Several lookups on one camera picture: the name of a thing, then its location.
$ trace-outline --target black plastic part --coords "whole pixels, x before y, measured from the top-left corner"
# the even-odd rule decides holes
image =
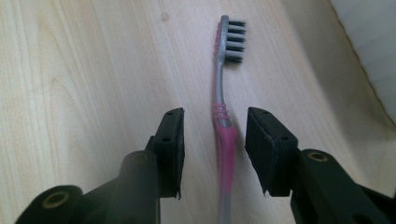
[[[293,164],[300,153],[297,145],[297,138],[270,112],[248,109],[245,149],[264,193],[290,195]]]
[[[183,108],[168,111],[152,139],[152,150],[158,158],[160,196],[180,198],[180,184],[184,163]]]
[[[82,199],[76,186],[58,186],[38,195],[17,220],[17,224],[69,223]]]
[[[396,223],[396,195],[391,199],[390,197],[378,193],[372,189],[367,189],[361,186],[364,193],[370,200],[379,208],[391,223]]]
[[[292,197],[291,204],[297,223],[309,223],[307,216],[317,216],[317,223],[390,223],[355,184],[338,162],[328,153],[306,149],[297,164],[298,178],[306,194]],[[312,203],[315,208],[301,213],[301,206]]]
[[[75,186],[49,189],[32,201],[17,223],[160,223],[160,197],[180,193],[183,119],[183,108],[168,111],[146,149],[125,157],[116,179],[85,195]],[[43,207],[43,202],[58,191],[67,192],[67,201],[54,207],[62,199],[55,195],[47,204],[53,208]]]
[[[136,151],[126,156],[105,223],[160,223],[158,181],[157,157],[153,152]]]
[[[84,194],[69,223],[103,223],[112,200],[116,180],[111,180],[99,188]]]

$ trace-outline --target wood grain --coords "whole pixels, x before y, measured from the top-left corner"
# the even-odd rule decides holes
[[[116,176],[163,113],[184,107],[183,198],[162,200],[163,223],[216,223],[210,102],[222,14],[247,21],[244,63],[224,80],[239,130],[233,223],[294,222],[289,198],[262,196],[243,149],[249,106],[391,195],[395,127],[325,0],[0,1],[0,222],[45,189],[87,192]]]

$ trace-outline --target screw hole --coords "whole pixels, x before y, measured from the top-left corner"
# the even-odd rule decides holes
[[[310,152],[308,154],[308,156],[309,156],[309,158],[311,158],[314,161],[327,161],[328,160],[327,156],[325,156],[321,153],[318,153],[318,152]]]
[[[359,223],[359,224],[373,224],[370,218],[362,214],[353,215],[353,220],[355,221],[355,223]]]
[[[63,190],[51,193],[41,204],[44,208],[51,209],[62,205],[69,200],[69,193]]]

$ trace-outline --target wooden surface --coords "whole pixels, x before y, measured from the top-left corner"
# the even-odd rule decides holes
[[[264,197],[243,149],[249,106],[300,148],[330,152],[358,183],[393,194],[396,132],[325,0],[0,1],[0,223],[56,185],[87,192],[185,109],[182,199],[163,223],[216,223],[213,46],[222,14],[247,21],[244,63],[225,71],[239,130],[233,223],[293,223]]]

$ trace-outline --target table surface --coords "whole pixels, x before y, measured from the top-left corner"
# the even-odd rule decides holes
[[[396,132],[326,0],[1,1],[0,222],[56,185],[84,192],[144,149],[163,114],[185,109],[182,199],[163,223],[216,223],[213,46],[223,14],[247,21],[244,63],[225,71],[238,134],[233,223],[293,223],[264,197],[244,150],[249,106],[275,114],[300,148],[395,190]]]

